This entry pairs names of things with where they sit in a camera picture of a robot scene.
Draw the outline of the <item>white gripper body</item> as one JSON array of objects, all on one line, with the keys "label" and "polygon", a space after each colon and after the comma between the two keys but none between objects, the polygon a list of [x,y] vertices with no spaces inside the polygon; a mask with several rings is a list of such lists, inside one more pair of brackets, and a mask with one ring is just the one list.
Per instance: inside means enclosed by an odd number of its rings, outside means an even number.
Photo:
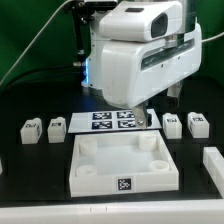
[{"label": "white gripper body", "polygon": [[164,49],[165,40],[148,43],[108,41],[102,51],[102,92],[115,107],[131,109],[195,73],[201,64],[201,27],[184,43]]}]

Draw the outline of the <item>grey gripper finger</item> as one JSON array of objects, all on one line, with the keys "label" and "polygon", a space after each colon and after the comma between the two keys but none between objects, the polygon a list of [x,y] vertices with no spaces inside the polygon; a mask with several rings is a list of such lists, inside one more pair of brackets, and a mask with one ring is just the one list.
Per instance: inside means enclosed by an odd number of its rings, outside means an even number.
[{"label": "grey gripper finger", "polygon": [[170,107],[176,108],[179,106],[179,98],[182,90],[182,83],[178,82],[170,86],[167,90],[167,102]]},{"label": "grey gripper finger", "polygon": [[135,124],[138,128],[146,128],[148,126],[148,114],[144,103],[135,106],[133,114],[135,116]]}]

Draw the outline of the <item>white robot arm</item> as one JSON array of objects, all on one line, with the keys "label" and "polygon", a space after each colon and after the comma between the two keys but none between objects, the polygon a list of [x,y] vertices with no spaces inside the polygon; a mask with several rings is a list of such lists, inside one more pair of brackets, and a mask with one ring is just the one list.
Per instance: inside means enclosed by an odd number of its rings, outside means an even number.
[{"label": "white robot arm", "polygon": [[130,109],[136,126],[148,126],[148,99],[201,64],[202,32],[196,0],[84,0],[91,12],[91,53],[83,86],[114,107]]}]

